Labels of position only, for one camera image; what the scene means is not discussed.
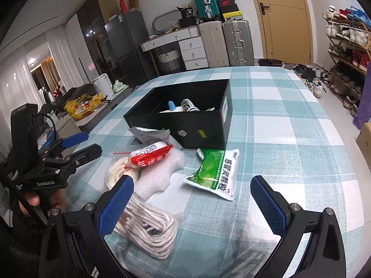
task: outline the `floor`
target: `floor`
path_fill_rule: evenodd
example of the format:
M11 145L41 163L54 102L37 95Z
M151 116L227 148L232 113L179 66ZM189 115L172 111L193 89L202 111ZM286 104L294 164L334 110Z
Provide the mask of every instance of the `floor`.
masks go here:
M353 117L350 112L343 107L342 102L330 90L328 90L327 93L322 92L322 98L318 99L318 101L339 132L355 170L355 176L358 180L363 203L365 222L363 243L370 244L371 195L369 189L371 189L371 173L356 143L359 130L353 125ZM371 247L367 245L362 246L358 259L355 261L355 264L353 264L353 269L362 268L370 255ZM355 270L351 270L347 278L353 278L356 275L357 273Z

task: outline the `door lock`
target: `door lock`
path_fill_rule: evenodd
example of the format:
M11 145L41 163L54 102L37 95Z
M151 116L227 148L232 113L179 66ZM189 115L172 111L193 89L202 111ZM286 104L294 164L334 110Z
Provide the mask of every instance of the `door lock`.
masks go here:
M269 9L270 7L269 6L264 6L263 3L259 3L259 4L260 4L260 9L262 10L262 15L265 16L265 10Z

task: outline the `black basket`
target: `black basket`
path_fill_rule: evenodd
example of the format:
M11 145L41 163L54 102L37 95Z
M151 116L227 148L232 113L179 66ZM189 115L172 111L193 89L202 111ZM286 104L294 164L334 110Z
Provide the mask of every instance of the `black basket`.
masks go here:
M261 58L258 61L259 66L280 66L284 67L285 63L280 60L275 60L274 58Z

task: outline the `wooden door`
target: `wooden door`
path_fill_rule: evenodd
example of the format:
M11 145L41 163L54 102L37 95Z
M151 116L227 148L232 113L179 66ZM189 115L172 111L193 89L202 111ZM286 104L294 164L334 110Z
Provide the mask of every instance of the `wooden door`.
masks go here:
M255 0L265 57L285 63L312 62L306 0Z

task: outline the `metal screw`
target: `metal screw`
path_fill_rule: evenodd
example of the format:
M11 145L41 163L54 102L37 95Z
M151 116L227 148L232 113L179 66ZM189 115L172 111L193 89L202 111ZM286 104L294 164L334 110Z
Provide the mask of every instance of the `metal screw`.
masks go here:
M331 209L331 208L326 208L326 213L328 214L328 215L333 215L333 210Z
M94 208L94 203L87 203L85 206L84 206L84 209L86 211L90 211Z
M57 215L58 213L59 213L59 209L58 209L58 208L54 208L54 209L50 212L51 215Z
M300 205L297 204L297 203L292 203L290 205L290 207L291 207L292 210L295 210L295 211L299 211L300 210Z

